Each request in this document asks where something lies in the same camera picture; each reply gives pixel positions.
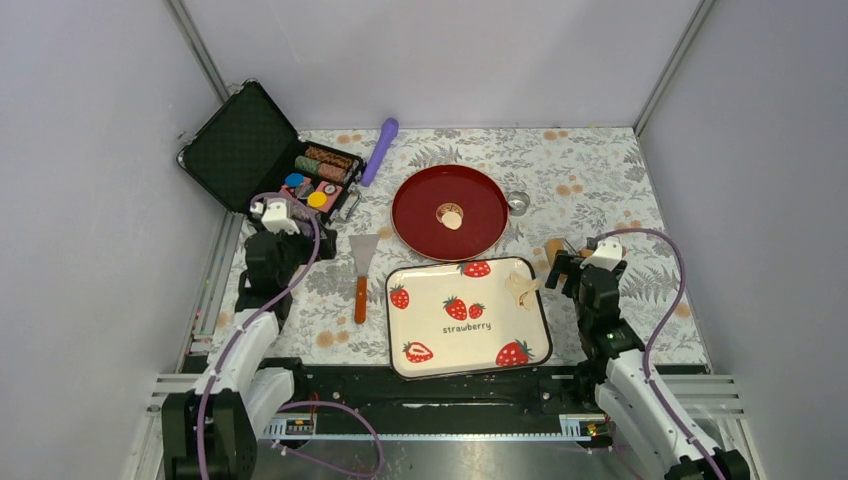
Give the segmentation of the wooden dough roller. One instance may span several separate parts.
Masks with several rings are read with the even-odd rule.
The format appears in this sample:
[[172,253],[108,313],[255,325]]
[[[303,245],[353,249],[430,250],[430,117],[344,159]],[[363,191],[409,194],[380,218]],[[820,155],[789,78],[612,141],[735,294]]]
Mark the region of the wooden dough roller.
[[545,243],[544,250],[549,266],[545,285],[547,288],[553,289],[560,281],[571,274],[576,265],[592,255],[595,248],[592,243],[581,248],[575,248],[565,239],[554,238]]

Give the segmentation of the metal spatula orange handle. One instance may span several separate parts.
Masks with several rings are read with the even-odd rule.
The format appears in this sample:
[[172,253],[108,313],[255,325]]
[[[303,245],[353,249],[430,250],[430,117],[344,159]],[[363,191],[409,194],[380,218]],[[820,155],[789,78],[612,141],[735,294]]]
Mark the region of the metal spatula orange handle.
[[363,324],[367,318],[368,272],[379,240],[378,234],[351,235],[349,237],[357,274],[354,306],[354,321],[356,324]]

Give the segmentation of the strawberry pattern white tray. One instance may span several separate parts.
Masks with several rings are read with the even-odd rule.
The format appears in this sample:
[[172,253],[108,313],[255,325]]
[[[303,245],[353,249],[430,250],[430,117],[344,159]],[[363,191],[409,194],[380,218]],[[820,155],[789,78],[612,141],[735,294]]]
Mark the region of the strawberry pattern white tray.
[[520,257],[393,271],[386,298],[395,373],[416,380],[545,363],[553,341],[539,290],[536,308],[518,308],[505,288],[513,272],[539,278]]

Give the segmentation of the round red lacquer plate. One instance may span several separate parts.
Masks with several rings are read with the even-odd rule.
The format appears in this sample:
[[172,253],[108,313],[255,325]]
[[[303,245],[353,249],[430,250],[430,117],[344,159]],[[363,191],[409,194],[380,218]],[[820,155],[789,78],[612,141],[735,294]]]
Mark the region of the round red lacquer plate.
[[[446,211],[463,216],[460,229],[442,225]],[[418,254],[443,262],[464,261],[501,239],[509,207],[501,187],[486,174],[463,165],[438,165],[403,181],[392,201],[391,220],[396,235]]]

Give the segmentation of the small dough piece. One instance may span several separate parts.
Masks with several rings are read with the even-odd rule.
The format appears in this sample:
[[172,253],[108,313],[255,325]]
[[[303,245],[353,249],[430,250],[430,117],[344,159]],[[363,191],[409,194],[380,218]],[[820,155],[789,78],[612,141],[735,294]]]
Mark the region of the small dough piece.
[[525,277],[517,272],[510,273],[505,280],[505,288],[516,306],[527,311],[537,307],[537,292],[542,285],[542,279]]

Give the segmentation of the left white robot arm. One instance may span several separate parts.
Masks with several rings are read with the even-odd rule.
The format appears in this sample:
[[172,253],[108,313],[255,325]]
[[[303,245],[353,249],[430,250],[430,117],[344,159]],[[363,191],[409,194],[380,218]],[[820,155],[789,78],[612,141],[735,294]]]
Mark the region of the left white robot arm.
[[335,238],[313,211],[281,196],[255,202],[251,214],[258,225],[244,242],[228,335],[193,385],[162,405],[167,479],[251,478],[258,436],[277,409],[309,401],[307,380],[261,363],[283,329],[294,287],[315,262],[334,256]]

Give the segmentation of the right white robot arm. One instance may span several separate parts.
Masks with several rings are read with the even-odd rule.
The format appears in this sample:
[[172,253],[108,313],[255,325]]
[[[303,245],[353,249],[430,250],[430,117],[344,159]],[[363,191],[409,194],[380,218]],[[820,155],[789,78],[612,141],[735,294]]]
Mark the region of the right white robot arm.
[[574,378],[577,405],[610,417],[656,479],[751,478],[743,454],[721,447],[674,397],[623,317],[621,244],[607,237],[570,251],[565,241],[552,239],[545,253],[550,266],[545,285],[573,301],[586,355]]

